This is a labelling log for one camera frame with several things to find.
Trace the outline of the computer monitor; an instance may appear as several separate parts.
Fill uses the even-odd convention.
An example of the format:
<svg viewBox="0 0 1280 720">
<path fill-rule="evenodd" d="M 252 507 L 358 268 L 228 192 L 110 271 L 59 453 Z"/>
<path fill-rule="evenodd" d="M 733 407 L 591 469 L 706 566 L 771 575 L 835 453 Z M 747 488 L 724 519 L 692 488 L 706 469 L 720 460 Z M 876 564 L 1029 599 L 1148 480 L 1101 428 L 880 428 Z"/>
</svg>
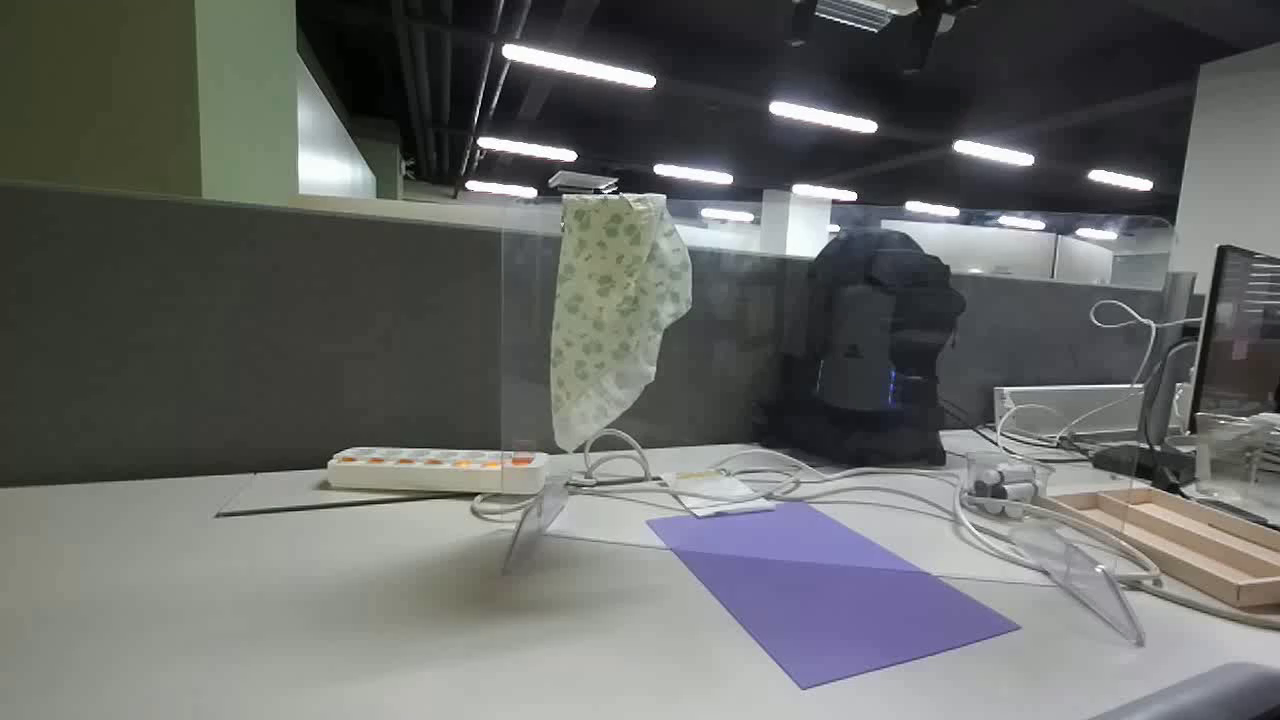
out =
<svg viewBox="0 0 1280 720">
<path fill-rule="evenodd" d="M 1280 261 L 1220 244 L 1192 371 L 1192 417 L 1280 407 Z"/>
</svg>

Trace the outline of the black backpack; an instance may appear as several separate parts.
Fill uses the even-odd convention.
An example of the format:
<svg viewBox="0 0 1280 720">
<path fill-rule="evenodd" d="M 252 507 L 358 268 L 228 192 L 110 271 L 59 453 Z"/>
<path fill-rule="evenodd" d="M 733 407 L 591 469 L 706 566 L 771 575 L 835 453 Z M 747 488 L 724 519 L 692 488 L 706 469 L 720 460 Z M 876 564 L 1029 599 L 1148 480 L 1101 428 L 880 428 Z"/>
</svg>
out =
<svg viewBox="0 0 1280 720">
<path fill-rule="evenodd" d="M 942 469 L 942 352 L 970 298 L 909 231 L 827 240 L 793 313 L 762 440 L 854 469 Z"/>
</svg>

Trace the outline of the thin metal rod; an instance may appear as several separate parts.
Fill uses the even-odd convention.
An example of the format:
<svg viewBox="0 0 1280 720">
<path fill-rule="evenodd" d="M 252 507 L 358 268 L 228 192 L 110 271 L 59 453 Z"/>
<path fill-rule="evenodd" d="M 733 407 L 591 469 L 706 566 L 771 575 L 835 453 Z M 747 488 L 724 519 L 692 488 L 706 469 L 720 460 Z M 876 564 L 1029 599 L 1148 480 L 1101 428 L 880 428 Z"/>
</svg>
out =
<svg viewBox="0 0 1280 720">
<path fill-rule="evenodd" d="M 252 504 L 252 507 L 222 507 L 211 519 L 255 519 L 255 517 L 308 517 L 308 513 L 349 513 L 349 507 L 384 507 L 384 504 L 427 504 L 452 495 L 360 495 L 360 500 L 308 500 L 308 504 Z"/>
</svg>

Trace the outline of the clear acrylic divider panel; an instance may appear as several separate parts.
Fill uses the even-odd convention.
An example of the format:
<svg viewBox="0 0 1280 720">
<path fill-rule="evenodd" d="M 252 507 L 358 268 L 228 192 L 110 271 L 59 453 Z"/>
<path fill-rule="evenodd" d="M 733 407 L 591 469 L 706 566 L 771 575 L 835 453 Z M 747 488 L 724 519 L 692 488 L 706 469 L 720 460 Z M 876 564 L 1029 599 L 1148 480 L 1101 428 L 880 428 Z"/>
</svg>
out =
<svg viewBox="0 0 1280 720">
<path fill-rule="evenodd" d="M 571 195 L 561 210 L 556 306 L 547 342 L 552 440 L 591 448 L 643 396 L 665 331 L 692 306 L 692 254 L 668 210 L 635 220 L 627 201 Z M 839 462 L 942 462 L 942 348 L 965 294 L 946 261 L 906 231 L 848 231 L 820 249 L 804 275 L 765 444 Z M 1009 543 L 1111 632 L 1141 643 L 1120 581 L 1096 564 L 1043 500 L 1014 500 L 995 476 L 961 507 L 1014 513 Z M 1117 530 L 1096 541 L 1141 558 Z"/>
</svg>

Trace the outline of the purple paper sheet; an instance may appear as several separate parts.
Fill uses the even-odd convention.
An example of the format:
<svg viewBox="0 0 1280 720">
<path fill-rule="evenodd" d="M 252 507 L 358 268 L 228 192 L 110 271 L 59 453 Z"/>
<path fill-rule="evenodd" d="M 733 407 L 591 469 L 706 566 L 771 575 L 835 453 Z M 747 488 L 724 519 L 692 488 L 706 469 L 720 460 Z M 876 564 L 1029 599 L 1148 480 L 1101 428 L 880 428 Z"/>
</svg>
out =
<svg viewBox="0 0 1280 720">
<path fill-rule="evenodd" d="M 651 530 L 795 686 L 1014 632 L 995 608 L 809 504 L 668 517 Z"/>
</svg>

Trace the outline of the white power strip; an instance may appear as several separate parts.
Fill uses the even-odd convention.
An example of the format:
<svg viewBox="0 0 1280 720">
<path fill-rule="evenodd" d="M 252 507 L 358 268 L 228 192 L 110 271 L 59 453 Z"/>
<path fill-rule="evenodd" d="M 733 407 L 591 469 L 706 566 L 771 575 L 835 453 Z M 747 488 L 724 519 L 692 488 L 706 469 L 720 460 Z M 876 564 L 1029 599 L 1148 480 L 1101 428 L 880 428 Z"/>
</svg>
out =
<svg viewBox="0 0 1280 720">
<path fill-rule="evenodd" d="M 331 488 L 351 493 L 510 493 L 543 488 L 543 453 L 484 453 L 484 448 L 344 448 L 328 460 Z"/>
</svg>

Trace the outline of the grey partition wall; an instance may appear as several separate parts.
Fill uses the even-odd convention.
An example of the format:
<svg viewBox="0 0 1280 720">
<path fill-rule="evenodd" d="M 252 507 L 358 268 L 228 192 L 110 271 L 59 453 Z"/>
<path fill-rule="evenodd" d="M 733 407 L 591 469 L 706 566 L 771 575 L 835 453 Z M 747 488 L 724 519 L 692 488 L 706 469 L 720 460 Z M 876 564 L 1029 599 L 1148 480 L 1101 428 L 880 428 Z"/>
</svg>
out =
<svg viewBox="0 0 1280 720">
<path fill-rule="evenodd" d="M 349 444 L 547 448 L 556 227 L 0 187 L 0 480 L 315 469 Z M 619 420 L 755 440 L 809 261 L 692 249 L 696 303 Z M 1127 380 L 1159 290 L 955 275 L 949 420 L 995 382 Z"/>
</svg>

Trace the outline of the floral patterned white cloth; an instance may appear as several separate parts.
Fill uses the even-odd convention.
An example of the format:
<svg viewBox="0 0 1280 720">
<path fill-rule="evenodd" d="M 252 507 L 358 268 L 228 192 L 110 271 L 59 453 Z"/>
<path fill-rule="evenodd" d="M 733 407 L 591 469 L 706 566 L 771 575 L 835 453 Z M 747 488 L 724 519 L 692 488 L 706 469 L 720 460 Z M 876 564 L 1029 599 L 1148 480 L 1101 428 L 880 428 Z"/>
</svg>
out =
<svg viewBox="0 0 1280 720">
<path fill-rule="evenodd" d="M 568 195 L 552 303 L 552 440 L 580 448 L 662 371 L 665 331 L 692 306 L 692 253 L 658 192 Z"/>
</svg>

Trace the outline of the wooden tray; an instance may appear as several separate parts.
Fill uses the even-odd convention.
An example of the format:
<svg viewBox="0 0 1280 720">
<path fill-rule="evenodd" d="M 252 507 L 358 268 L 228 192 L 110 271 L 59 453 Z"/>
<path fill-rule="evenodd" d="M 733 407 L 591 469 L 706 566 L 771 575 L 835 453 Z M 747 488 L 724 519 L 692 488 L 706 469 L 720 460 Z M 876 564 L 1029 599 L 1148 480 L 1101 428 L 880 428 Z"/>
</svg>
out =
<svg viewBox="0 0 1280 720">
<path fill-rule="evenodd" d="M 1157 558 L 1171 581 L 1245 613 L 1280 608 L 1280 530 L 1157 488 L 1057 495 Z"/>
</svg>

